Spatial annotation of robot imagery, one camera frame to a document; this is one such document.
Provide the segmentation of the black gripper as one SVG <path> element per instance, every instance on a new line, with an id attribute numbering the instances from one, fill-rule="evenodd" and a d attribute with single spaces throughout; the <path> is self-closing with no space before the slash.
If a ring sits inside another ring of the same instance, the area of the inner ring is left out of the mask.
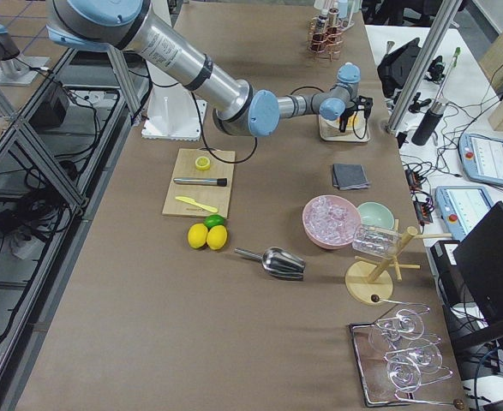
<path id="1" fill-rule="evenodd" d="M 347 128 L 354 128 L 357 122 L 357 112 L 362 112 L 365 119 L 369 119 L 373 108 L 373 99 L 362 95 L 353 100 L 351 110 L 346 110 L 339 117 L 338 130 L 345 133 Z"/>

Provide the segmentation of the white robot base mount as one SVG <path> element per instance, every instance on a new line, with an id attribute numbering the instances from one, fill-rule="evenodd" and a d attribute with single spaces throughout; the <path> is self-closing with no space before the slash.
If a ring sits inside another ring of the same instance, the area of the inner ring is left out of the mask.
<path id="1" fill-rule="evenodd" d="M 152 10 L 171 27 L 167 1 L 151 1 Z M 176 61 L 181 47 L 160 35 L 160 67 L 169 68 Z M 153 89 L 147 104 L 142 137 L 145 139 L 190 140 L 200 138 L 201 123 L 190 93 L 172 77 L 147 63 Z"/>

